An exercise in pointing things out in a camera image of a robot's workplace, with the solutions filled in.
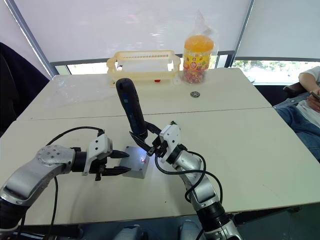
white table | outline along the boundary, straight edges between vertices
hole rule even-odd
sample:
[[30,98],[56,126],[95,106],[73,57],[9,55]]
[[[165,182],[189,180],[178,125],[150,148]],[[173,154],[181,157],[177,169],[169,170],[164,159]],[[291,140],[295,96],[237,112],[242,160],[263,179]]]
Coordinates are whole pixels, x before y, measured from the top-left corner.
[[[89,92],[104,89],[107,97],[102,100],[78,102],[57,107],[49,106],[50,100],[63,99],[58,84],[81,86]],[[203,112],[217,110],[269,108],[271,105],[249,82],[238,68],[217,68],[207,72],[203,84],[174,85],[170,82],[135,83],[144,115],[164,113]],[[190,93],[198,91],[199,98]],[[39,93],[18,120],[45,120],[125,116],[117,90],[109,87],[107,74],[58,75]]]
[[[207,170],[220,179],[223,206],[228,212],[320,201],[320,164],[272,108],[153,114],[146,115],[145,120],[160,128],[172,120],[179,124],[181,142],[202,154]],[[77,126],[106,129],[114,149],[135,146],[125,116],[15,121],[0,139],[0,185],[49,140]],[[96,134],[94,130],[79,130],[56,143],[85,148]],[[117,159],[108,162],[108,166],[117,164]],[[171,169],[167,163],[161,165]],[[184,199],[182,180],[162,174],[153,161],[145,179],[106,176],[95,182],[94,178],[78,172],[58,176],[56,224],[195,214]],[[211,182],[219,192],[215,181]],[[50,223],[54,194],[51,181],[27,212],[27,225]]]

white shirt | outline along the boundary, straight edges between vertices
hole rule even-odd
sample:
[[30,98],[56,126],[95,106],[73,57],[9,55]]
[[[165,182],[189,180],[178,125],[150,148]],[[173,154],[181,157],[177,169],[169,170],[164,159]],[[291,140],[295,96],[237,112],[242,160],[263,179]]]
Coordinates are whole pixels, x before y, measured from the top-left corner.
[[[303,73],[314,76],[316,84],[320,86],[320,66],[316,66],[312,69],[304,71]],[[296,108],[310,123],[320,128],[320,113],[310,108],[306,100],[300,101]]]

orange lid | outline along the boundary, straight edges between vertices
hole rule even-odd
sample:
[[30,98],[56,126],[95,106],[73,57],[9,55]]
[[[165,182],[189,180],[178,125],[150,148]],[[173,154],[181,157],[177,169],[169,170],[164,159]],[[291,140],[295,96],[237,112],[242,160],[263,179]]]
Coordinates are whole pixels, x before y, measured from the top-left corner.
[[214,49],[214,41],[204,35],[195,35],[187,38],[184,42],[184,48],[194,53],[204,53]]

plastic bag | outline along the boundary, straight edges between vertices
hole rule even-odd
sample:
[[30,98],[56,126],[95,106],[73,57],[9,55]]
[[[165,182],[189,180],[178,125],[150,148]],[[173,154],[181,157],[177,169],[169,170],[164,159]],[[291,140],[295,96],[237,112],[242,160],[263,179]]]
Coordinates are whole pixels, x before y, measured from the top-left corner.
[[55,91],[47,97],[44,106],[61,107],[85,101],[102,100],[117,95],[115,87],[109,87],[104,77],[88,79],[88,77],[63,77],[54,79]]
[[218,34],[209,27],[200,11],[197,12],[194,29],[184,42],[183,80],[201,83],[210,67],[211,55],[218,53]]

person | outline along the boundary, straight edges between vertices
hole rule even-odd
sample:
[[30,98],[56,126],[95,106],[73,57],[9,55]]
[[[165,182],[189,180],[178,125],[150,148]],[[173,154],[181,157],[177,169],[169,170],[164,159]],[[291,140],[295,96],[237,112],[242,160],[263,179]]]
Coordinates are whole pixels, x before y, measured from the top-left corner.
[[307,92],[274,108],[320,163],[320,101],[310,94],[320,96],[320,66],[300,73],[299,82]]

